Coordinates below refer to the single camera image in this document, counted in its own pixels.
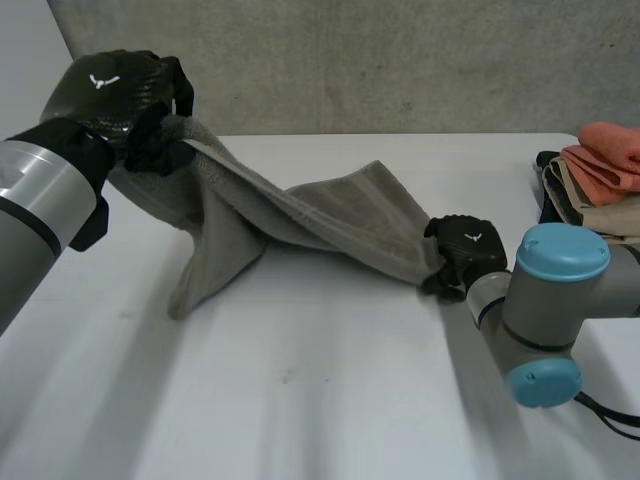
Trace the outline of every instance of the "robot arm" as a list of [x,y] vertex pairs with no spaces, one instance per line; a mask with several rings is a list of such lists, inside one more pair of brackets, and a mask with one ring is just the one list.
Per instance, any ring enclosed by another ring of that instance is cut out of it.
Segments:
[[101,191],[116,162],[167,175],[191,161],[191,147],[162,139],[174,102],[191,114],[177,59],[90,55],[69,67],[40,125],[0,142],[0,334],[67,246],[84,251],[106,233]]
[[571,348],[584,320],[640,313],[638,250],[610,246],[586,228],[538,225],[524,236],[510,273],[495,261],[504,250],[490,223],[472,217],[436,221],[444,222],[435,232],[440,252],[455,265],[448,275],[464,286],[476,326],[515,400],[553,407],[574,399],[582,375]]

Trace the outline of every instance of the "orange towel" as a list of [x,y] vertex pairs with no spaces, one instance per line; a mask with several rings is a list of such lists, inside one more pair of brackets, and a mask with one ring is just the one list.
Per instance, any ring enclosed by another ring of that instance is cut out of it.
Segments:
[[594,206],[640,192],[640,129],[596,122],[583,127],[578,140],[561,155]]

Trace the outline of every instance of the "black cable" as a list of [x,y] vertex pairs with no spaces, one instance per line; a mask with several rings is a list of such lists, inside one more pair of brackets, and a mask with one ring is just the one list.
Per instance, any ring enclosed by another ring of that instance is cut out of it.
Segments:
[[610,428],[613,432],[621,435],[630,440],[635,440],[640,442],[640,436],[631,435],[623,430],[620,430],[618,427],[613,425],[609,420],[613,420],[614,422],[620,423],[622,425],[627,425],[629,427],[640,428],[640,417],[635,415],[627,415],[626,413],[616,412],[615,410],[611,410],[610,408],[604,407],[596,402],[593,398],[587,395],[584,392],[578,393],[574,398],[576,402],[587,407],[596,416],[604,423],[608,428]]

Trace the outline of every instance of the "light blue cap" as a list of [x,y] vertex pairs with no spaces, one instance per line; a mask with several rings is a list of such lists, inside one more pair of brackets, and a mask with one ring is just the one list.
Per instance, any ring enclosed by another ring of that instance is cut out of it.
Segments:
[[584,227],[544,223],[530,229],[516,255],[527,273],[552,282],[579,282],[604,271],[611,261],[609,246]]
[[582,389],[582,374],[568,358],[544,358],[520,365],[505,377],[520,405],[555,407],[574,398]]

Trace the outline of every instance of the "white table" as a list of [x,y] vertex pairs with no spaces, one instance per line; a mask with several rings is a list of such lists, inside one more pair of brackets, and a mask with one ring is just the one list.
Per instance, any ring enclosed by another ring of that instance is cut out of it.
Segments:
[[[432,216],[536,223],[535,154],[560,134],[224,139],[281,187],[379,159]],[[0,479],[636,479],[589,411],[516,406],[464,305],[339,255],[272,248],[184,323],[191,245],[106,187],[110,231],[65,252],[0,338]],[[585,391],[640,412],[640,322],[588,324]]]

